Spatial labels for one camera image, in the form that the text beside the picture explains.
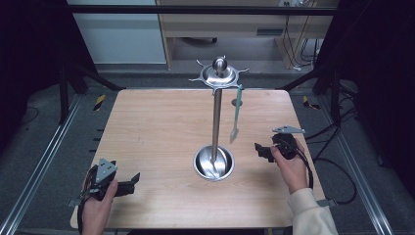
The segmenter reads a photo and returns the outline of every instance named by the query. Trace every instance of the hand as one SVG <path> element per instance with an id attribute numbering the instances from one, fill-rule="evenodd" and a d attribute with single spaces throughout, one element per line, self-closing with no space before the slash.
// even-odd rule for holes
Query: hand
<path id="1" fill-rule="evenodd" d="M 84 235 L 95 235 L 104 233 L 107 226 L 108 218 L 110 217 L 111 205 L 113 198 L 118 188 L 118 181 L 116 179 L 111 182 L 103 201 L 98 201 L 95 198 L 89 198 L 83 208 L 82 221 Z"/>
<path id="2" fill-rule="evenodd" d="M 296 139 L 297 146 L 304 152 L 304 147 L 298 139 Z M 278 150 L 278 148 L 271 146 L 271 153 L 277 165 L 281 169 L 284 181 L 288 185 L 290 194 L 295 193 L 299 189 L 307 187 L 306 167 L 299 156 L 295 156 L 291 160 L 286 160 Z"/>

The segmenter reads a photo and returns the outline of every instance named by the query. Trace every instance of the white sleeve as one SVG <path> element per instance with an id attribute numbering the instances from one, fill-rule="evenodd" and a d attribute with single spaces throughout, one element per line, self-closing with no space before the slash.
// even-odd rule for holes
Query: white sleeve
<path id="1" fill-rule="evenodd" d="M 338 234 L 329 209 L 318 206 L 312 189 L 298 190 L 290 196 L 288 203 L 294 214 L 294 235 Z"/>

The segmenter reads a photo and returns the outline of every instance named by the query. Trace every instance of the round metal knob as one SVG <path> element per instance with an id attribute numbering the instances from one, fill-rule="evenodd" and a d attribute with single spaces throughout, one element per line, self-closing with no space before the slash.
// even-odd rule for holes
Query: round metal knob
<path id="1" fill-rule="evenodd" d="M 222 77 L 223 72 L 228 68 L 228 63 L 226 62 L 225 58 L 218 57 L 213 61 L 211 66 L 216 71 L 216 75 Z"/>

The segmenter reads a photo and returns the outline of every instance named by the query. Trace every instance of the person's right hand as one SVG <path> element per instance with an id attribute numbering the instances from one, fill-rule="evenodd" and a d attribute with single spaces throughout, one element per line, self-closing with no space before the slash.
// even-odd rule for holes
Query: person's right hand
<path id="1" fill-rule="evenodd" d="M 297 146 L 304 152 L 304 147 L 298 139 L 296 139 Z M 295 193 L 299 189 L 307 187 L 306 168 L 305 164 L 299 156 L 295 156 L 291 160 L 286 160 L 280 153 L 277 147 L 271 146 L 271 153 L 277 165 L 281 169 L 284 181 L 288 185 L 290 194 Z"/>

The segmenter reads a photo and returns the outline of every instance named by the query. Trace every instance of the horizontal black bar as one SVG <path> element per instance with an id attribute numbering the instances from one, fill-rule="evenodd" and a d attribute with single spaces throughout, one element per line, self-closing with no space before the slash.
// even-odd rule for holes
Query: horizontal black bar
<path id="1" fill-rule="evenodd" d="M 89 14 L 192 14 L 192 15 L 284 15 L 335 16 L 355 10 L 305 7 L 239 7 L 239 6 L 147 6 L 147 5 L 45 5 L 44 10 L 66 10 Z"/>

